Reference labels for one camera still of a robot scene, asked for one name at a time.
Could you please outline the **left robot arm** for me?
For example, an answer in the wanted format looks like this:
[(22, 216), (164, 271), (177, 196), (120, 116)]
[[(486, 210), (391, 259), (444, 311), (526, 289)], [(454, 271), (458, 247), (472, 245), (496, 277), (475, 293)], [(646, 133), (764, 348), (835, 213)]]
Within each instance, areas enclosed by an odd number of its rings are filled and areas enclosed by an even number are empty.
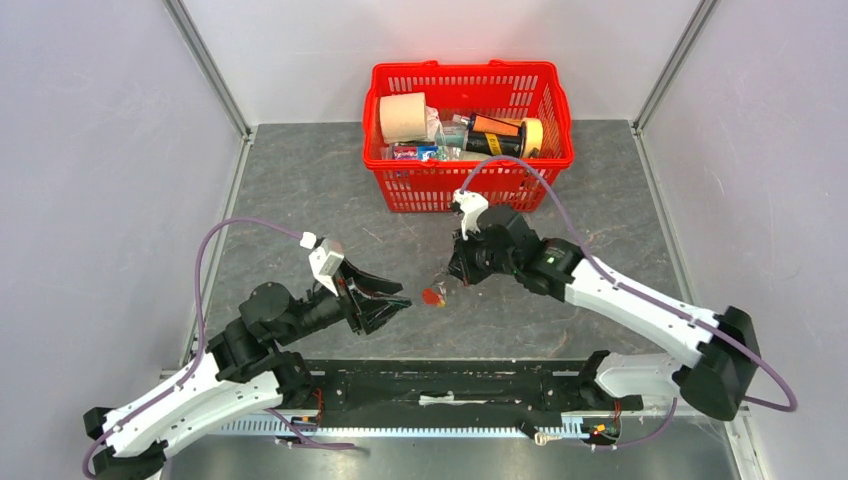
[(288, 345), (337, 323), (369, 335), (411, 306), (403, 286), (343, 261), (329, 285), (301, 298), (276, 282), (257, 286), (239, 315), (204, 341), (192, 362), (123, 407), (83, 416), (94, 444), (83, 460), (87, 479), (147, 479), (190, 443), (267, 408), (301, 408), (315, 383), (303, 356)]

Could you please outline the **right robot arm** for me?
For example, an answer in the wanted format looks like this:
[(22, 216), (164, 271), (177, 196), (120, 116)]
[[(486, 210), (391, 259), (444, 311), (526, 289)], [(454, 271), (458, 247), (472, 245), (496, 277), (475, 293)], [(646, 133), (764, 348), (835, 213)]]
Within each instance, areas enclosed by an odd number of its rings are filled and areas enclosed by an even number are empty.
[(576, 244), (541, 238), (508, 205), (479, 196), (453, 201), (448, 272), (465, 285), (500, 274), (526, 290), (607, 317), (647, 338), (659, 354), (596, 352), (577, 382), (579, 400), (601, 409), (631, 395), (680, 397), (713, 419), (734, 419), (758, 366), (750, 315), (734, 306), (718, 313), (677, 301), (620, 275)]

